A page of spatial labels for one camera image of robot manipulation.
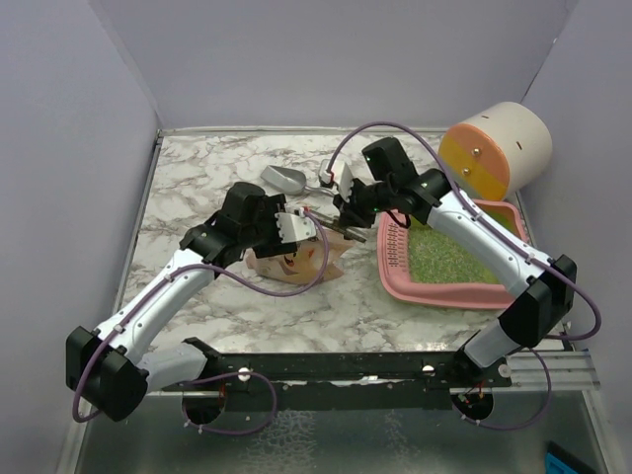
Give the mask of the metal bag sealing clip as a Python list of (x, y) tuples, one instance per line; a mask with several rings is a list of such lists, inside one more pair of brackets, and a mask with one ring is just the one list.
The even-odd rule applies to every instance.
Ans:
[(320, 222), (325, 228), (341, 234), (346, 240), (354, 240), (359, 243), (365, 243), (367, 238), (364, 233), (351, 227), (343, 226), (338, 218), (322, 214), (320, 212), (311, 211), (311, 214)]

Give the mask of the grey metal litter scoop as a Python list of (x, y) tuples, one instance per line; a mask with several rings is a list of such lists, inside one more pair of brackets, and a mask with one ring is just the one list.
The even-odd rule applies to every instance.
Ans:
[(261, 173), (261, 179), (277, 191), (286, 195), (299, 196), (319, 194), (333, 197), (336, 194), (331, 189), (308, 186), (305, 174), (291, 168), (268, 165)]

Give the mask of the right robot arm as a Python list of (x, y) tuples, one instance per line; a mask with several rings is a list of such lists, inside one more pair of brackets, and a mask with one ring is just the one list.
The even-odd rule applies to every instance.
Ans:
[(456, 352), (453, 373), (461, 384), (475, 386), (501, 358), (535, 348), (572, 309), (577, 276), (572, 259), (552, 259), (515, 237), (442, 170), (418, 172), (397, 138), (381, 138), (361, 153), (372, 185), (354, 177), (344, 162), (331, 161), (319, 172), (323, 183), (338, 190), (334, 205), (341, 226), (369, 228), (377, 213), (393, 210), (413, 217), (478, 259), (513, 297)]

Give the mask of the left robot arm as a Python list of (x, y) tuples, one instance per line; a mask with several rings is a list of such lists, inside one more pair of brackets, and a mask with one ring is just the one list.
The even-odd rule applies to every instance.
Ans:
[(246, 182), (233, 185), (222, 207), (186, 232), (166, 267), (127, 306), (93, 330), (76, 327), (65, 341), (73, 420), (91, 419), (81, 413), (81, 401), (113, 421), (131, 414), (149, 390), (150, 372), (139, 364), (176, 313), (220, 276), (253, 288), (228, 270), (246, 250), (267, 256), (295, 250), (295, 244), (281, 240), (278, 220), (285, 211), (284, 195), (268, 195)]

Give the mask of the cat litter bag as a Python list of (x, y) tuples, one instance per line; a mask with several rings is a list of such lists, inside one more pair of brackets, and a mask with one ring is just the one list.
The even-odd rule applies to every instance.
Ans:
[[(341, 277), (344, 272), (336, 262), (354, 246), (354, 241), (346, 239), (342, 234), (332, 230), (326, 231), (330, 245), (327, 267), (322, 281)], [(320, 272), (324, 257), (324, 244), (320, 237), (302, 241), (297, 244), (294, 253), (267, 258), (257, 258), (253, 251), (248, 251), (245, 262), (248, 269), (261, 277), (284, 281), (296, 285), (304, 285), (312, 281)]]

